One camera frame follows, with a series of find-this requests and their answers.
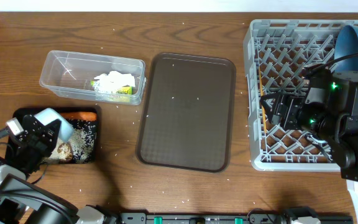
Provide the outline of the brown food scrap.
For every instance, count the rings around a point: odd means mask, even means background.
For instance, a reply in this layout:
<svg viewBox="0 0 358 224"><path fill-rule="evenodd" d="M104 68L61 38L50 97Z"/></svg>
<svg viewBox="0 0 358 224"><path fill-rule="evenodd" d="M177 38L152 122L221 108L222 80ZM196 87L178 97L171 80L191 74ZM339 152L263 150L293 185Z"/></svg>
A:
<svg viewBox="0 0 358 224"><path fill-rule="evenodd" d="M61 162L70 162L73 159L73 151L69 142L59 145L57 152Z"/></svg>

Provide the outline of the orange carrot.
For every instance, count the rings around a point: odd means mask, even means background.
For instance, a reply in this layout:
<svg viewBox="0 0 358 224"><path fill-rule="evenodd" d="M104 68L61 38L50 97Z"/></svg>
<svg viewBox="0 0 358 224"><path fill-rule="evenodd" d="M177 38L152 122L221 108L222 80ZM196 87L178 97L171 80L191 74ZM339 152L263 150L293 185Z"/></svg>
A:
<svg viewBox="0 0 358 224"><path fill-rule="evenodd" d="M66 112L66 113L60 113L60 115L65 119L77 119L83 121L97 120L97 114L94 112L85 112L85 111Z"/></svg>

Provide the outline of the blue plate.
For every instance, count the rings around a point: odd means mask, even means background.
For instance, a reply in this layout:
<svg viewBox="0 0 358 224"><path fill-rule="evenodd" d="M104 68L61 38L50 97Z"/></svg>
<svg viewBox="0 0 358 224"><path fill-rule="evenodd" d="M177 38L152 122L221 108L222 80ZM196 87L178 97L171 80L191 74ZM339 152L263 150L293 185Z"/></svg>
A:
<svg viewBox="0 0 358 224"><path fill-rule="evenodd" d="M334 58L358 53L358 27L344 26L336 40ZM358 57L345 59L337 63L336 72L358 72Z"/></svg>

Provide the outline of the white tissue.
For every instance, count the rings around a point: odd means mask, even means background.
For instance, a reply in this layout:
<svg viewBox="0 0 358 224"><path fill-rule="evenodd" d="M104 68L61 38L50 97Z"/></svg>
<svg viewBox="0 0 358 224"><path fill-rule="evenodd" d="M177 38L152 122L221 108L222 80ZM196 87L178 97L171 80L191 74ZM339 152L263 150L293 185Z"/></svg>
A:
<svg viewBox="0 0 358 224"><path fill-rule="evenodd" d="M130 73L110 71L94 77L91 86L99 93L117 93L123 87L135 87L135 78Z"/></svg>

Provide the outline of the green snack wrapper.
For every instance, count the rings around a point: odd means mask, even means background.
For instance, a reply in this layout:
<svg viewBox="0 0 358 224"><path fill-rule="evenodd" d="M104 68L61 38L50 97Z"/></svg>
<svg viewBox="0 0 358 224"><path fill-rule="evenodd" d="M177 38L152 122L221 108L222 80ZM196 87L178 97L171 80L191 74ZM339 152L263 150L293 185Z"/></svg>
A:
<svg viewBox="0 0 358 224"><path fill-rule="evenodd" d="M114 84L112 82L102 82L99 81L91 81L91 86L93 87L94 91L98 93L105 93L105 94L124 94L124 95L131 95L132 94L132 87L127 86L120 86L118 84Z"/></svg>

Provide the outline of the light blue cup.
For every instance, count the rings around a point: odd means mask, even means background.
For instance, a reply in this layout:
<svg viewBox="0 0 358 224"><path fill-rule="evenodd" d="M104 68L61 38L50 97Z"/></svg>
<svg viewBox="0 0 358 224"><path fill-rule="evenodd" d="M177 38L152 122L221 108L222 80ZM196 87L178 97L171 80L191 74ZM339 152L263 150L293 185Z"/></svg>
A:
<svg viewBox="0 0 358 224"><path fill-rule="evenodd" d="M318 144L326 144L327 142L321 139L318 139L316 137L314 137L312 134L308 135L308 139L311 139L312 142L316 142Z"/></svg>

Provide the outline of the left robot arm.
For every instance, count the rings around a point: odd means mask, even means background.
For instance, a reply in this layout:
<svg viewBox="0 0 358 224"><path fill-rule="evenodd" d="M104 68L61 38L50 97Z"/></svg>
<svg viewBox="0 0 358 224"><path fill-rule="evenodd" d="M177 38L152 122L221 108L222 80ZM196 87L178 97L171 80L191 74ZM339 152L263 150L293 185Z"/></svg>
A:
<svg viewBox="0 0 358 224"><path fill-rule="evenodd" d="M12 118L0 129L0 223L19 223L28 208L28 223L79 220L73 204L27 180L52 155L57 141L72 134L70 123L50 108Z"/></svg>

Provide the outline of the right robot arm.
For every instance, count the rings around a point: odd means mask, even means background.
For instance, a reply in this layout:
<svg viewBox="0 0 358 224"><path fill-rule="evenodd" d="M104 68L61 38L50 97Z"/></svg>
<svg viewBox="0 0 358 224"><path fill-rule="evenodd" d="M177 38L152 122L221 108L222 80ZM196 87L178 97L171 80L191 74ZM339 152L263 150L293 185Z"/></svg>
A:
<svg viewBox="0 0 358 224"><path fill-rule="evenodd" d="M358 221L358 72L307 72L304 96L277 92L261 96L268 121L284 130L307 131L331 149L331 160L354 204Z"/></svg>

